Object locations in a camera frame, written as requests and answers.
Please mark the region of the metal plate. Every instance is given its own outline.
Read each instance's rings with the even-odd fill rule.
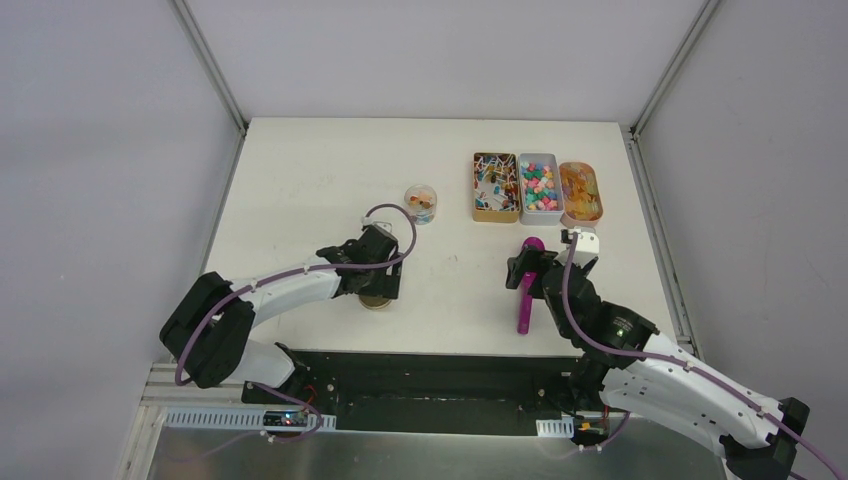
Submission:
[[[302,443],[270,445],[246,438],[190,463],[163,458],[201,454],[233,431],[164,428],[149,478],[211,479],[723,479],[719,460],[691,440],[634,419],[603,453],[571,455],[558,438],[398,433],[318,434]]]

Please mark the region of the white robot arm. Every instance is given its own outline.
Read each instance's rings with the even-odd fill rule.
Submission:
[[[586,278],[597,261],[597,235],[563,233],[572,244],[564,253],[525,246],[509,259],[506,286],[517,288],[525,273],[535,273],[528,293],[545,300],[560,335],[585,352],[563,380],[570,395],[566,410],[597,410],[603,404],[632,412],[726,458],[743,480],[786,479],[797,442],[770,419],[800,435],[809,408],[734,382],[636,312],[601,300]]]

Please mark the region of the white bracket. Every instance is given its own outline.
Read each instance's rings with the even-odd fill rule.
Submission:
[[[536,420],[536,435],[542,438],[572,438],[574,419],[563,416],[560,420]]]

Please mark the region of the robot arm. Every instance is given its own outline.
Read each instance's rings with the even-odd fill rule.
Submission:
[[[726,458],[728,468],[743,480],[787,478],[796,442],[762,413],[692,370],[729,384],[799,435],[809,408],[794,398],[777,401],[733,382],[679,348],[636,312],[601,300],[587,279],[597,261],[597,237],[593,234],[587,244],[577,250],[571,264],[566,264],[567,255],[532,246],[508,261],[507,288],[517,288],[525,273],[536,273],[528,292],[545,300],[560,335],[584,351],[576,371],[563,380],[570,410],[592,409],[591,405],[603,403],[633,412]],[[565,268],[571,269],[565,294],[574,320],[592,340],[618,350],[675,357],[685,362],[686,368],[654,358],[610,354],[581,338],[562,301]]]
[[[370,270],[313,268],[382,263],[397,259],[397,247],[394,236],[371,224],[363,228],[359,239],[318,250],[303,263],[280,272],[232,282],[217,272],[204,274],[162,327],[159,339],[172,355],[180,357],[192,332],[213,305],[233,292],[245,290],[212,317],[212,323],[204,328],[188,355],[186,370],[200,388],[213,387],[227,379],[279,387],[296,370],[295,361],[282,345],[248,339],[250,331],[283,312],[340,295],[397,299],[401,262],[391,268]],[[293,269],[304,273],[260,286],[261,279],[279,277]]]

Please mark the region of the black panel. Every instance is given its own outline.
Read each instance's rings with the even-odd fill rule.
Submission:
[[[553,382],[564,382],[574,358],[402,355],[291,352],[309,366],[286,393],[309,398],[337,415],[342,430],[535,435],[536,419],[560,417],[559,409],[539,395]],[[245,403],[280,403],[259,389],[245,388]]]

